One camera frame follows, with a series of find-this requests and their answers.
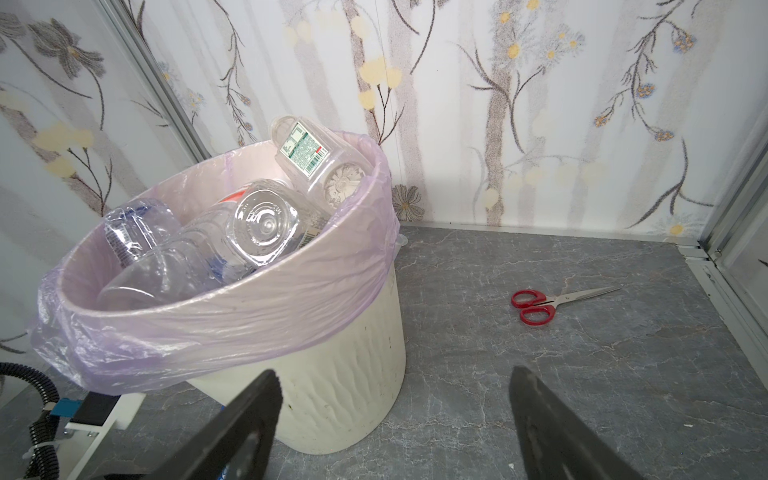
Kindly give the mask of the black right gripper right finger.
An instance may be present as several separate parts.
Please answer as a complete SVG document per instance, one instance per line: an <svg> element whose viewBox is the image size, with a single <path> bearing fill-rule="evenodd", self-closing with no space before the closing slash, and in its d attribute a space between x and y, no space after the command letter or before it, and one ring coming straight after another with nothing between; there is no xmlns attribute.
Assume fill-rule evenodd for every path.
<svg viewBox="0 0 768 480"><path fill-rule="evenodd" d="M513 368L509 398L529 479L642 477L528 368Z"/></svg>

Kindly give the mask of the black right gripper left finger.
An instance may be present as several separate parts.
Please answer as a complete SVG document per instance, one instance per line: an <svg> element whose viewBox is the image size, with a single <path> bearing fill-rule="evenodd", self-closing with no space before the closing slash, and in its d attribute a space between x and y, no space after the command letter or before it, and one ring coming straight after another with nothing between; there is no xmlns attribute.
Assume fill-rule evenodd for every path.
<svg viewBox="0 0 768 480"><path fill-rule="evenodd" d="M266 370L149 479L261 479L283 403L275 371Z"/></svg>

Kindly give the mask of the clear ribbed water bottle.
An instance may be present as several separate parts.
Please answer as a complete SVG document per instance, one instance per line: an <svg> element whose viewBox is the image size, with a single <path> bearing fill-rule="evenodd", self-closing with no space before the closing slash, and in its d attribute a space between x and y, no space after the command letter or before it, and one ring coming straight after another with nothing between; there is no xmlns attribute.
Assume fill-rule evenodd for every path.
<svg viewBox="0 0 768 480"><path fill-rule="evenodd" d="M97 297L101 310L153 308L236 283L306 246L328 212L274 179L209 207L125 268Z"/></svg>

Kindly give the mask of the red white label bottle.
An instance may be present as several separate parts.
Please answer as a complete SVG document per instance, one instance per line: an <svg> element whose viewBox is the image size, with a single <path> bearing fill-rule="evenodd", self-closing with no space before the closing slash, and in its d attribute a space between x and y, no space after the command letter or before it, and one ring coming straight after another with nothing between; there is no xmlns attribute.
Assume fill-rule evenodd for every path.
<svg viewBox="0 0 768 480"><path fill-rule="evenodd" d="M105 239L122 268L136 263L181 229L181 223L158 199L139 198L108 212Z"/></svg>

